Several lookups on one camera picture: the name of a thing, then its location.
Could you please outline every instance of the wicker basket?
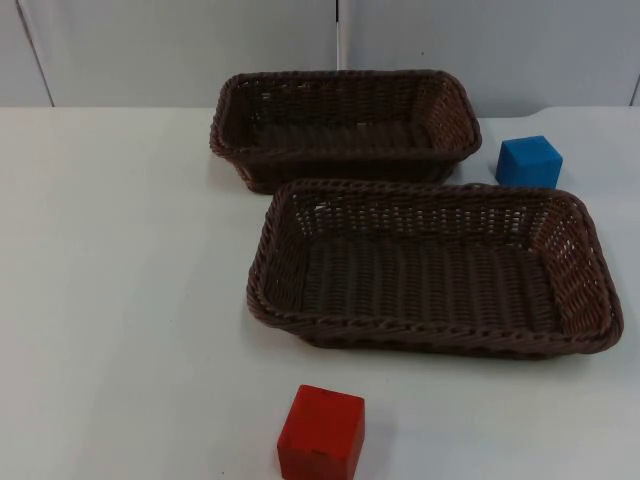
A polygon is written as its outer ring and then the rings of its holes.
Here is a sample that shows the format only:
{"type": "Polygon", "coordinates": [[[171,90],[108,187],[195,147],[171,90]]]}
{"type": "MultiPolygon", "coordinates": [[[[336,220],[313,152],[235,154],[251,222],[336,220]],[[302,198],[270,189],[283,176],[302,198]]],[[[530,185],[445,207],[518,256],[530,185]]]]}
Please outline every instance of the wicker basket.
{"type": "Polygon", "coordinates": [[[556,190],[293,182],[247,291],[258,319],[324,347],[537,358],[623,328],[593,222],[556,190]]]}
{"type": "Polygon", "coordinates": [[[249,189],[273,193],[298,178],[440,183],[481,137],[444,72],[284,72],[231,78],[210,144],[249,189]]]}

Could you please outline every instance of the white wall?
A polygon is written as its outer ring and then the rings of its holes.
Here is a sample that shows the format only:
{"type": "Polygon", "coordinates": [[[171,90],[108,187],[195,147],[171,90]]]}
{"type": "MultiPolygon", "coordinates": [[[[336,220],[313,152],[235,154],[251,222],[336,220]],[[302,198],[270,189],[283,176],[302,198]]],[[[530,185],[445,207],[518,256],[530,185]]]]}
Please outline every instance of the white wall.
{"type": "Polygon", "coordinates": [[[0,0],[0,106],[46,106],[47,91],[14,0],[0,0]]]}
{"type": "Polygon", "coordinates": [[[351,68],[442,68],[483,116],[629,105],[638,0],[344,0],[351,68]]]}
{"type": "Polygon", "coordinates": [[[212,106],[229,76],[333,69],[332,0],[21,0],[59,106],[212,106]]]}

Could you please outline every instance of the red cube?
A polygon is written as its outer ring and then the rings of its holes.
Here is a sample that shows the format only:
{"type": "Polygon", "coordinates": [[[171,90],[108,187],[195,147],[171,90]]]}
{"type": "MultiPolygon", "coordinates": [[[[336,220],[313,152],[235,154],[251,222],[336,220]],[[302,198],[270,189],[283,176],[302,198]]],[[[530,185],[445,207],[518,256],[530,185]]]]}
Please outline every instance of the red cube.
{"type": "Polygon", "coordinates": [[[286,480],[351,480],[364,441],[364,399],[301,385],[278,439],[286,480]]]}

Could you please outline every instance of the basket rim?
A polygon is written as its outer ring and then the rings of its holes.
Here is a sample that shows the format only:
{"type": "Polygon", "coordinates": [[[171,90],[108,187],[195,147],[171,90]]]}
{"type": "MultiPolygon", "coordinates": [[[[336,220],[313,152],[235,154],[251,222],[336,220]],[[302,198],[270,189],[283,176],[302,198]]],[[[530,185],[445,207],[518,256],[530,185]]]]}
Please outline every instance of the basket rim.
{"type": "Polygon", "coordinates": [[[209,145],[214,153],[220,157],[227,158],[232,163],[239,165],[260,164],[268,161],[269,163],[290,162],[289,158],[280,158],[283,155],[300,155],[296,161],[313,161],[322,159],[325,161],[340,161],[343,157],[348,156],[349,160],[377,160],[380,157],[385,160],[418,160],[428,159],[429,161],[445,162],[451,160],[462,161],[462,159],[475,153],[482,145],[482,134],[480,132],[480,124],[473,111],[471,102],[464,86],[460,81],[448,72],[443,70],[310,70],[310,71],[282,71],[282,72],[256,72],[256,73],[240,73],[229,78],[220,90],[218,104],[211,125],[209,137],[209,145]],[[242,146],[233,145],[223,138],[222,128],[227,121],[229,111],[232,108],[230,101],[231,92],[240,83],[246,80],[265,78],[265,79],[324,79],[324,78],[362,78],[362,77],[431,77],[438,76],[455,86],[455,91],[462,104],[471,123],[473,131],[473,140],[465,147],[455,151],[438,151],[431,148],[412,148],[412,147],[261,147],[261,146],[242,146]],[[233,157],[242,156],[242,160],[233,157]]]}
{"type": "Polygon", "coordinates": [[[553,189],[540,188],[517,188],[502,187],[494,185],[447,185],[447,186],[426,186],[419,184],[391,183],[391,182],[370,182],[351,180],[324,180],[324,179],[302,179],[293,181],[280,188],[273,197],[273,201],[266,214],[266,221],[256,257],[249,272],[247,284],[247,300],[252,313],[269,326],[289,330],[295,327],[296,330],[307,327],[312,332],[316,326],[330,328],[332,326],[352,326],[366,331],[367,329],[387,329],[402,330],[410,329],[426,335],[441,334],[443,331],[455,333],[458,338],[482,337],[487,341],[492,340],[497,345],[504,343],[505,348],[513,348],[514,341],[534,341],[539,348],[536,351],[544,352],[551,343],[561,344],[555,348],[557,354],[564,353],[596,353],[606,350],[615,345],[622,335],[624,321],[620,300],[615,290],[608,266],[604,259],[600,242],[596,235],[595,225],[584,203],[575,195],[553,189]],[[448,322],[429,322],[427,324],[411,320],[402,320],[397,317],[385,316],[346,316],[331,315],[322,313],[307,313],[300,311],[284,311],[275,307],[264,293],[264,274],[267,266],[267,259],[272,254],[272,246],[276,237],[275,232],[282,221],[282,207],[290,196],[296,191],[313,189],[316,191],[350,191],[352,189],[367,188],[367,193],[407,193],[423,194],[425,196],[434,195],[458,195],[476,196],[487,195],[492,192],[504,195],[513,194],[521,197],[523,194],[535,194],[540,196],[554,196],[565,198],[573,204],[575,209],[584,221],[587,233],[587,242],[591,246],[592,258],[599,266],[599,280],[602,281],[604,294],[607,301],[605,310],[610,312],[610,318],[606,328],[583,332],[580,334],[564,334],[558,332],[532,332],[526,329],[502,329],[502,328],[482,328],[481,326],[451,325],[448,322]]]}

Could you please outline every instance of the blue block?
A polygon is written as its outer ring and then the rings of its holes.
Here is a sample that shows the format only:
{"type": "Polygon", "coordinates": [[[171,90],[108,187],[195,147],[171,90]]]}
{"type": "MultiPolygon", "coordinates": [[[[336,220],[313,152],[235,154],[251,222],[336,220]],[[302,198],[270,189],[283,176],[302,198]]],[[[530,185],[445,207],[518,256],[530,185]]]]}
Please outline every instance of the blue block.
{"type": "Polygon", "coordinates": [[[562,156],[546,138],[528,137],[502,142],[496,180],[514,187],[556,188],[562,156]]]}

